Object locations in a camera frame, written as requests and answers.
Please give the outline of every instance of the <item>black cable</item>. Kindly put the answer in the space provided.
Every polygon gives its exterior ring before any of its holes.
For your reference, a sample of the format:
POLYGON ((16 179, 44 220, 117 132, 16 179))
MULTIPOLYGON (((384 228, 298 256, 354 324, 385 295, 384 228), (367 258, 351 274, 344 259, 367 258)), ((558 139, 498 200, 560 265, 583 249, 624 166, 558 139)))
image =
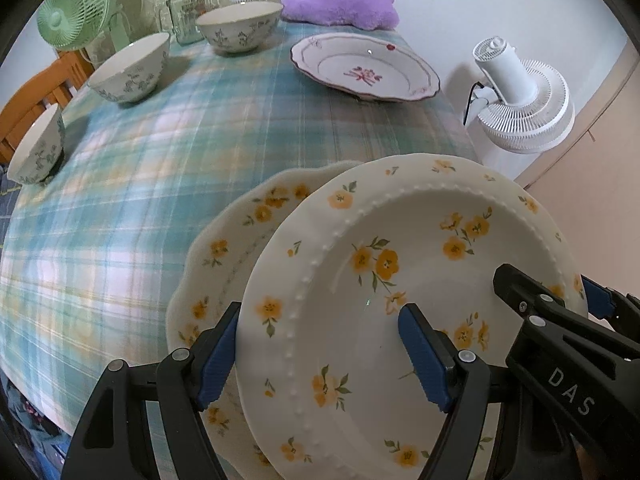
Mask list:
POLYGON ((477 86, 479 86, 480 88, 484 88, 484 85, 479 81, 476 81, 471 87, 471 90, 469 91, 469 99, 466 100, 465 118, 462 119, 462 124, 464 124, 465 126, 466 126, 466 119, 469 117, 469 108, 471 108, 471 98, 473 97, 474 90, 476 89, 477 86))

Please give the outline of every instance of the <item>purple plush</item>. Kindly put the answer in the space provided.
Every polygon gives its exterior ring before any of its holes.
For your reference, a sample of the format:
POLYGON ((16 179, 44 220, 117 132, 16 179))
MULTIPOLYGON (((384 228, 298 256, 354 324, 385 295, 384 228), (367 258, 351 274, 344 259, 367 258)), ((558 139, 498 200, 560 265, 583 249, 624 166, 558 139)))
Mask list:
POLYGON ((282 0, 282 17, 316 25, 393 29, 400 22, 394 0, 282 0))

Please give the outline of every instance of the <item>chair backrest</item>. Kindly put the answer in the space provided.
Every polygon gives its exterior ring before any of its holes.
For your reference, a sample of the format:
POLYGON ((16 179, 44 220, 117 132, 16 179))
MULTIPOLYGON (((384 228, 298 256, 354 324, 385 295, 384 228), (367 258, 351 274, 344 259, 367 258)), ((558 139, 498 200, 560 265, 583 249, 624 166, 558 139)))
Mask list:
POLYGON ((66 81, 79 89, 92 71, 77 52, 65 52, 22 85, 0 112, 0 162, 9 163, 24 135, 46 110, 44 100, 66 107, 72 97, 66 81))

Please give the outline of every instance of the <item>plate with yellow flowers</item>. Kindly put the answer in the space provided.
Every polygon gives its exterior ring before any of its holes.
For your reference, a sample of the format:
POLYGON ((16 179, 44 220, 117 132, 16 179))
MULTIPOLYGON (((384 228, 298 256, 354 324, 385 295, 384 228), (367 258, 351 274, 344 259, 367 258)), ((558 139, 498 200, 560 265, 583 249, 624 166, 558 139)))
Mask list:
MULTIPOLYGON (((503 365, 522 323, 493 293, 504 263, 586 316, 549 214, 473 161, 390 156, 305 200, 258 258, 236 334, 242 407, 274 468, 287 480, 417 479, 444 416, 414 373, 398 311, 417 303, 457 348, 503 365)), ((490 406, 473 477, 486 469, 497 419, 490 406)))
MULTIPOLYGON (((235 200, 205 227, 189 249, 184 275, 167 308, 169 352, 190 348, 203 330, 216 325, 232 301, 242 300, 255 262, 280 223, 311 193, 357 164, 345 161, 278 173, 235 200)), ((302 240, 294 240, 286 257, 295 261, 303 247, 302 240)), ((276 332, 278 313, 272 311, 263 318, 264 330, 276 332)), ((282 392, 264 378, 261 394, 272 399, 282 392)), ((244 420, 234 370, 220 398, 202 413, 202 420, 216 452, 243 478, 280 478, 244 420)))

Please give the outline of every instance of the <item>white wall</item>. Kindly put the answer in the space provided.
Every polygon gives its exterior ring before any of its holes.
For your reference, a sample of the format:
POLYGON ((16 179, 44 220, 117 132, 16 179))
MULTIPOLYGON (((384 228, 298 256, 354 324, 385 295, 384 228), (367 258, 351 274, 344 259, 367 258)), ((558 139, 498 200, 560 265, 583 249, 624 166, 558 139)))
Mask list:
POLYGON ((40 37, 34 14, 0 66, 0 110, 18 88, 57 58, 56 51, 40 37))
MULTIPOLYGON (((569 84, 580 111, 598 89, 626 43, 624 30, 601 0, 396 0, 398 31, 442 79, 460 114, 470 86, 481 79, 471 51, 498 34, 522 58, 547 62, 569 84)), ((516 155, 493 145, 473 124, 476 151, 488 166, 510 178, 535 155, 516 155)))

